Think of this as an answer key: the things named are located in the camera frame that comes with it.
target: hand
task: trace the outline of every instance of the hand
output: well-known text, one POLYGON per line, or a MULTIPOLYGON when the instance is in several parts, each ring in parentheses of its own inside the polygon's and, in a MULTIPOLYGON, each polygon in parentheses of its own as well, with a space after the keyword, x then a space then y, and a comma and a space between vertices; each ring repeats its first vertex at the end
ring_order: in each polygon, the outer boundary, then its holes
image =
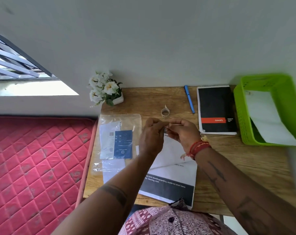
POLYGON ((201 133, 196 125, 185 119, 171 119, 167 134, 170 138, 180 142, 185 153, 189 153, 190 147, 201 139, 201 133))
POLYGON ((169 122, 163 122, 156 118, 149 118, 139 138, 139 154, 150 154, 154 157, 163 148, 164 127, 169 122))

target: quilted mattress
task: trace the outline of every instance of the quilted mattress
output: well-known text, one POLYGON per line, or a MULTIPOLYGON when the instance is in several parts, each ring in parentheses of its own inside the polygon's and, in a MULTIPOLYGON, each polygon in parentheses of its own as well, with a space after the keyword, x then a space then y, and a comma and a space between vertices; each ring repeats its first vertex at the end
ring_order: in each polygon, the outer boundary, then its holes
POLYGON ((73 211, 95 130, 90 119, 0 117, 1 235, 49 235, 73 211))

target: red stripe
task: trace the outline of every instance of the red stripe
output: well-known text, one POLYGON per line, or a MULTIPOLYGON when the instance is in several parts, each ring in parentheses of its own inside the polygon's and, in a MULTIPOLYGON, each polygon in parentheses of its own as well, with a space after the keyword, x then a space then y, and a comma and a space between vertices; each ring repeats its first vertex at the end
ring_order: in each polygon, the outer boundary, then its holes
POLYGON ((226 123, 225 118, 201 118, 202 124, 226 123))

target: pen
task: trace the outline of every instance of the pen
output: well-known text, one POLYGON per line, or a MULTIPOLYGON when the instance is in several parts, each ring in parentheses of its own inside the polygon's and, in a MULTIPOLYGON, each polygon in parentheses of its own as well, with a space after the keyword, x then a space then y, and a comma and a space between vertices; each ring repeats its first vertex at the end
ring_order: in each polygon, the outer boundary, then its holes
POLYGON ((186 92, 186 95, 187 95, 187 98, 188 98, 188 101, 189 101, 190 108, 192 109, 192 113, 194 114, 195 110, 194 110, 194 106, 192 105, 192 100, 191 100, 190 95, 189 95, 188 86, 185 85, 184 87, 185 87, 185 92, 186 92))

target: potted plant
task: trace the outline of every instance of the potted plant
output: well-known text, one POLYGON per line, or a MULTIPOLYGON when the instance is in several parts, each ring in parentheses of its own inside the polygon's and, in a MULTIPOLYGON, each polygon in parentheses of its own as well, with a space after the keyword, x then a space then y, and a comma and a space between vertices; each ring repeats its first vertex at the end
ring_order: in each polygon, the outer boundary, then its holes
POLYGON ((90 100, 95 102, 95 106, 106 102, 109 106, 113 106, 124 101, 122 89, 120 84, 110 77, 110 72, 96 72, 96 75, 89 79, 89 85, 92 90, 90 91, 90 100))

